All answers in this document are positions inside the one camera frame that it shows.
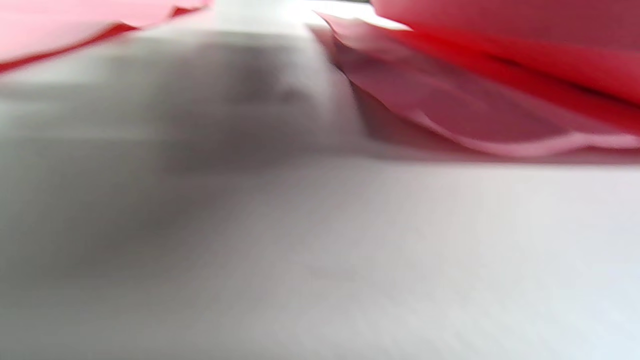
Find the red paper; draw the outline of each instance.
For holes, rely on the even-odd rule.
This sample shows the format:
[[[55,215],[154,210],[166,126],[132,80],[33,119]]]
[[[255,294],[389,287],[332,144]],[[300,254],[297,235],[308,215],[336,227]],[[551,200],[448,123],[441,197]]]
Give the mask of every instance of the red paper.
[[[378,15],[640,104],[640,2],[373,0]]]
[[[339,66],[355,85],[467,147],[542,156],[640,146],[638,137],[600,119],[635,123],[640,112],[633,106],[416,32],[323,17],[339,41]]]

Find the pink sheet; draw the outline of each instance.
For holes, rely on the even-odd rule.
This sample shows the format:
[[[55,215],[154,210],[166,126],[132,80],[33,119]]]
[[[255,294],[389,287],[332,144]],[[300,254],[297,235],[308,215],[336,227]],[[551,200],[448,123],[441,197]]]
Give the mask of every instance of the pink sheet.
[[[633,106],[456,45],[407,44],[412,31],[323,17],[338,40],[339,67],[356,86],[467,147],[501,156],[640,147],[640,138],[599,118],[640,119]]]
[[[0,72],[201,9],[210,0],[0,0]]]

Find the white table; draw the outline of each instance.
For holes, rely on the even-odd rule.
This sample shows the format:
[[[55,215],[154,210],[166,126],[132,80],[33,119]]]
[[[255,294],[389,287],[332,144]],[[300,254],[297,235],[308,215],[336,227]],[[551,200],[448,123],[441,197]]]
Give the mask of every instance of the white table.
[[[0,359],[639,358],[637,152],[385,147],[267,5],[0,79]]]

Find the pink paper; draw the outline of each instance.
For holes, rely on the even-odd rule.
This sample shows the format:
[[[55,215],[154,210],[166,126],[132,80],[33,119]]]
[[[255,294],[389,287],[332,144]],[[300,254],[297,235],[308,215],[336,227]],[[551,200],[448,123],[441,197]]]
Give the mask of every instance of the pink paper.
[[[209,0],[0,0],[0,72],[105,35],[159,24]]]
[[[420,53],[361,20],[323,15],[339,67],[394,113],[462,145],[501,156],[581,147],[640,147],[640,138],[576,111]]]

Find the white surface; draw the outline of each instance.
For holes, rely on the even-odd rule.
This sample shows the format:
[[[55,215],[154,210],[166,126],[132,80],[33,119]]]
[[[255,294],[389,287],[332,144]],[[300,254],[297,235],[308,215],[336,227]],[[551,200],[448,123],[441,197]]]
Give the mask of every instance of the white surface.
[[[0,80],[1,359],[640,357],[638,166],[368,157],[268,3]]]

